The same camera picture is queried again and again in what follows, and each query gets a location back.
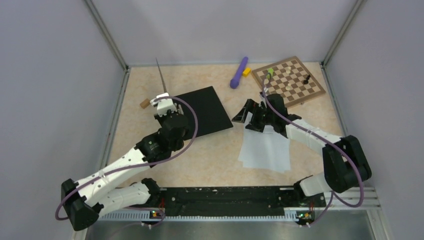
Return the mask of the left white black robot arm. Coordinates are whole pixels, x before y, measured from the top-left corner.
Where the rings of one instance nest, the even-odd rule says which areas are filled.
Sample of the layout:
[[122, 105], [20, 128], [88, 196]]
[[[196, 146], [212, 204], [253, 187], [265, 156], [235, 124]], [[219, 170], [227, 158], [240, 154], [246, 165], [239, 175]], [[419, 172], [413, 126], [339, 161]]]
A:
[[179, 97], [162, 94], [151, 104], [156, 107], [154, 117], [160, 124], [159, 130], [142, 138], [127, 153], [97, 172], [79, 180], [63, 181], [56, 220], [68, 220], [78, 232], [116, 210], [142, 204], [154, 207], [160, 202], [161, 194], [154, 180], [142, 180], [124, 188], [119, 185], [184, 154], [194, 143], [199, 121], [193, 107]]

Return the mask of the teal folder black inside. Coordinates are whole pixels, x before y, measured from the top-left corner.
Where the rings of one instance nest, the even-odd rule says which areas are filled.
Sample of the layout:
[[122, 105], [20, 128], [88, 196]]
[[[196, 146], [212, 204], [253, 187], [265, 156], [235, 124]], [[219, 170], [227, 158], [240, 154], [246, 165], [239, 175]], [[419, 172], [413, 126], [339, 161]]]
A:
[[196, 113], [198, 120], [197, 137], [233, 127], [230, 117], [213, 86], [186, 92], [176, 97], [189, 104]]

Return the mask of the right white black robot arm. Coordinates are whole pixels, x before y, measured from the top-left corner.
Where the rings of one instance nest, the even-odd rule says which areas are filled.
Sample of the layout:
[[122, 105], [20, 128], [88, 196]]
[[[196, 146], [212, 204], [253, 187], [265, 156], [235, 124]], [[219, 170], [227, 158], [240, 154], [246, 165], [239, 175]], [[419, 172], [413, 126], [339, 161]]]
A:
[[245, 124], [245, 129], [257, 133], [271, 127], [275, 133], [304, 144], [322, 157], [322, 173], [305, 177], [293, 185], [293, 200], [299, 206], [307, 206], [317, 194], [343, 193], [372, 176], [357, 137], [337, 136], [313, 127], [300, 116], [288, 113], [279, 94], [270, 94], [260, 103], [247, 99], [232, 122]]

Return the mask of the white printed paper stack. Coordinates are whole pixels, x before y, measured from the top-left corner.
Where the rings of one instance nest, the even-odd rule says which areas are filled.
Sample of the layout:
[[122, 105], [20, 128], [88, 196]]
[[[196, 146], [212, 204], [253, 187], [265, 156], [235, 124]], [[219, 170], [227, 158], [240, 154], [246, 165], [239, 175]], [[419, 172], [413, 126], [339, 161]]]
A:
[[284, 173], [291, 170], [290, 143], [270, 125], [265, 126], [264, 132], [245, 128], [238, 160], [244, 168]]

